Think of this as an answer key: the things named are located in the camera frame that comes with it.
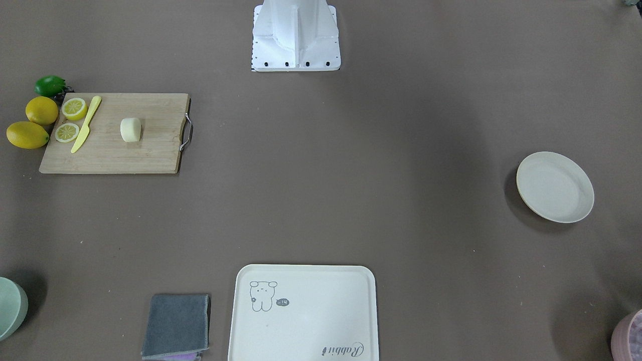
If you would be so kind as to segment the lower whole yellow lemon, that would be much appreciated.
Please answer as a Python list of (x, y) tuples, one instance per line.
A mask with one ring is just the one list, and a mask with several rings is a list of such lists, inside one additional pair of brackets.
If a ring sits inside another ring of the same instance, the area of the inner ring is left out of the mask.
[(23, 149), (39, 148), (50, 141), (50, 135), (43, 126), (29, 121), (12, 123), (6, 135), (11, 144)]

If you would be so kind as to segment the yellow plastic knife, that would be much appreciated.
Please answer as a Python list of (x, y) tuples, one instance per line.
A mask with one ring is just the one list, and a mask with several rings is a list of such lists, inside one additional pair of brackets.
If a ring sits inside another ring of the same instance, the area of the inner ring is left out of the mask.
[(90, 101), (88, 111), (86, 114), (86, 117), (84, 119), (83, 125), (80, 127), (80, 131), (78, 133), (78, 136), (75, 139), (74, 145), (71, 148), (71, 153), (76, 153), (82, 145), (86, 142), (87, 137), (89, 137), (90, 133), (90, 122), (94, 117), (94, 114), (96, 110), (98, 110), (98, 107), (102, 101), (101, 96), (94, 96), (92, 100)]

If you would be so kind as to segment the lemon half slice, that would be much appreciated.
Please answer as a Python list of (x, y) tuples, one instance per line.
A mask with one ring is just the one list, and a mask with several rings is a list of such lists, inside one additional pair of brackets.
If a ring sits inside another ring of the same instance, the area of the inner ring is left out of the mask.
[(88, 110), (89, 107), (86, 101), (78, 97), (66, 100), (61, 107), (63, 116), (69, 121), (78, 121), (85, 118)]
[(79, 133), (80, 127), (78, 125), (67, 122), (58, 126), (54, 130), (53, 136), (58, 142), (67, 143), (74, 141)]

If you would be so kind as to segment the upper whole yellow lemon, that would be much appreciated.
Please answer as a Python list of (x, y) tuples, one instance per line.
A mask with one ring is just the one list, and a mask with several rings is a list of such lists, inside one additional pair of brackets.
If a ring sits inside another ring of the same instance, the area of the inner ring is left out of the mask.
[(38, 96), (25, 107), (26, 117), (38, 125), (51, 125), (58, 119), (58, 105), (48, 97)]

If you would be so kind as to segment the cream rectangular tray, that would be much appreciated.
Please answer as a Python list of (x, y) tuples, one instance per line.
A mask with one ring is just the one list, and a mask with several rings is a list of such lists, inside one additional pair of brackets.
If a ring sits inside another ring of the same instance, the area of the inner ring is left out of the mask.
[(372, 272), (353, 265), (239, 270), (229, 360), (378, 360)]

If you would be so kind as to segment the green lime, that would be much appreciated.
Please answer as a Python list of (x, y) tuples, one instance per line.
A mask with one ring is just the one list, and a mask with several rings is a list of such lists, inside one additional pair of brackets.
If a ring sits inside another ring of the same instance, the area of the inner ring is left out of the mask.
[(66, 80), (56, 75), (43, 76), (34, 84), (34, 91), (44, 97), (57, 96), (57, 94), (66, 92), (66, 89)]

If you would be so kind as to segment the lower lemon half slice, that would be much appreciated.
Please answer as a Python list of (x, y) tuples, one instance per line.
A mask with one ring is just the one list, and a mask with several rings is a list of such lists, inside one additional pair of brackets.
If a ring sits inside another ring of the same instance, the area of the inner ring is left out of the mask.
[(78, 125), (67, 122), (58, 126), (54, 130), (53, 136), (58, 142), (67, 143), (74, 141), (79, 133), (80, 127)]

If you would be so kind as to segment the upper lemon half slice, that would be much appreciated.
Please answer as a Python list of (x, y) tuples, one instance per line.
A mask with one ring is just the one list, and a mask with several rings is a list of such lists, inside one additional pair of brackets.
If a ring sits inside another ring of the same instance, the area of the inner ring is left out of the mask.
[(86, 101), (78, 97), (66, 100), (61, 107), (63, 116), (69, 121), (78, 121), (85, 118), (88, 110), (89, 107)]

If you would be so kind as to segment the white steamed bun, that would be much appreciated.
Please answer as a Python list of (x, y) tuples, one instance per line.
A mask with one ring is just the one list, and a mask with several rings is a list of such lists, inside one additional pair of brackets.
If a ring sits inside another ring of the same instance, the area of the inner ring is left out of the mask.
[(140, 141), (142, 123), (138, 117), (126, 117), (120, 123), (120, 134), (125, 142)]

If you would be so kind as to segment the mint green bowl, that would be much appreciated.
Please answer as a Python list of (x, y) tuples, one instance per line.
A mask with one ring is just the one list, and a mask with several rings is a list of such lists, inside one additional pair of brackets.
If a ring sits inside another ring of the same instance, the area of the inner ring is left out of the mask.
[(9, 338), (23, 323), (28, 298), (16, 282), (1, 277), (1, 341)]

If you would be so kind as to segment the wooden cutting board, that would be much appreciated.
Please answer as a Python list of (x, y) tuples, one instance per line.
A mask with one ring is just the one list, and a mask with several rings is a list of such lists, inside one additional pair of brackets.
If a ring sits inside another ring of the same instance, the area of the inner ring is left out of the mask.
[[(86, 142), (72, 153), (72, 142), (48, 142), (39, 171), (54, 174), (177, 173), (183, 144), (187, 93), (102, 92)], [(121, 121), (141, 121), (138, 142), (125, 142)]]

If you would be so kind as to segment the round cream plate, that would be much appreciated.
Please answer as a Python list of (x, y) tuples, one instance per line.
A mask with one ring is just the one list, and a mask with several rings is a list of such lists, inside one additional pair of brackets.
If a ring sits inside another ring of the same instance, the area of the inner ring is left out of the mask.
[(525, 157), (516, 171), (517, 190), (540, 217), (562, 224), (584, 220), (594, 207), (588, 175), (562, 154), (540, 151)]

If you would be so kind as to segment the pink bowl with ice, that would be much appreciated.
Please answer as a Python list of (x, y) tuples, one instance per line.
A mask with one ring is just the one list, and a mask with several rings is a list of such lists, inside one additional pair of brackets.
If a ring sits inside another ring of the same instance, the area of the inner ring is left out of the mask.
[(612, 333), (610, 349), (613, 360), (641, 360), (641, 310), (620, 320)]

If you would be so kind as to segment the whole yellow lemon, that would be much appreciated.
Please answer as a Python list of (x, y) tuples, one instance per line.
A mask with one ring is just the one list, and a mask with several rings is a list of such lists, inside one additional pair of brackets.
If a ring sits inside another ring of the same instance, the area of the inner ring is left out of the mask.
[(29, 121), (12, 123), (6, 135), (11, 144), (23, 149), (39, 148), (50, 141), (50, 135), (43, 126)]
[(26, 117), (38, 125), (51, 125), (58, 119), (58, 105), (48, 97), (38, 96), (25, 107)]

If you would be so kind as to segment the grey folded cloth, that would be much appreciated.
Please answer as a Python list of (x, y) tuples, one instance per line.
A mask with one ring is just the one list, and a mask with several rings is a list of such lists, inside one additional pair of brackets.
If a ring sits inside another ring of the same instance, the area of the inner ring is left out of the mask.
[(200, 360), (208, 348), (209, 300), (206, 293), (154, 295), (142, 360)]

